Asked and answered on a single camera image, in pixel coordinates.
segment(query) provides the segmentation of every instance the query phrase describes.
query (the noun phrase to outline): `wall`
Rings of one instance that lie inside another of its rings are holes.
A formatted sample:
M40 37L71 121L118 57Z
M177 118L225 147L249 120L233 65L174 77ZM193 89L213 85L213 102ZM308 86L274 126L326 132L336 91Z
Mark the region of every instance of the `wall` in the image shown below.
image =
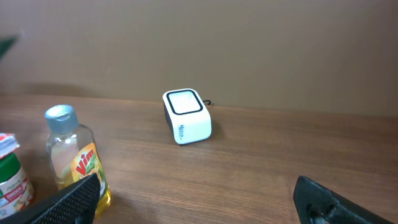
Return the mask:
M395 0L2 0L0 92L398 115Z

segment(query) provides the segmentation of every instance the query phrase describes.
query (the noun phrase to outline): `white cube-shaped device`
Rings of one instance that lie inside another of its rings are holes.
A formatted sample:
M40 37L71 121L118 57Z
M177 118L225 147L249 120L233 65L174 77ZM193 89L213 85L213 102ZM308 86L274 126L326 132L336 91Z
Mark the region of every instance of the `white cube-shaped device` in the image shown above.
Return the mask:
M190 88L163 94L167 124L178 144L201 141L211 134L209 111L199 94Z

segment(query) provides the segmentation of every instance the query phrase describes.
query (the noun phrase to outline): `wooden table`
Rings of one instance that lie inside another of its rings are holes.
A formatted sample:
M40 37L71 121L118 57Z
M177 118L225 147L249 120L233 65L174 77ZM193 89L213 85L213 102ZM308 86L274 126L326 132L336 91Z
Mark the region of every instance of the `wooden table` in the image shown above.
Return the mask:
M299 223L299 175L398 222L398 118L212 106L211 138L179 146L161 103L0 96L0 131L16 133L36 201L57 191L44 120L56 104L95 134L113 194L95 223Z

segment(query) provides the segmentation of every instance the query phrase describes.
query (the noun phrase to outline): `jar label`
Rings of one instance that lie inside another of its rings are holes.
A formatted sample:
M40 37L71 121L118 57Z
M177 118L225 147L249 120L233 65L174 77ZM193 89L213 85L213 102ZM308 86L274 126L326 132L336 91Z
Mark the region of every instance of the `jar label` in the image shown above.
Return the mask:
M21 168L16 175L0 184L0 219L22 210L32 200L33 186Z
M99 198L101 199L104 196L108 184L106 183L104 170L93 142L79 151L71 163L71 170L74 182L88 175L97 174L101 184Z

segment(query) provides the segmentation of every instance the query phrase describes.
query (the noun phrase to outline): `dish soap bottle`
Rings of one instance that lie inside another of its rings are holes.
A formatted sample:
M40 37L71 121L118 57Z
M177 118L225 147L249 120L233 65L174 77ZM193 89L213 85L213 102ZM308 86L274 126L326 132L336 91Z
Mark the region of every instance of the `dish soap bottle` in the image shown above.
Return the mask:
M51 130L47 139L47 154L58 189L96 173L101 183L97 217L111 205L111 192L96 150L93 131L79 124L75 109L57 105L45 112Z

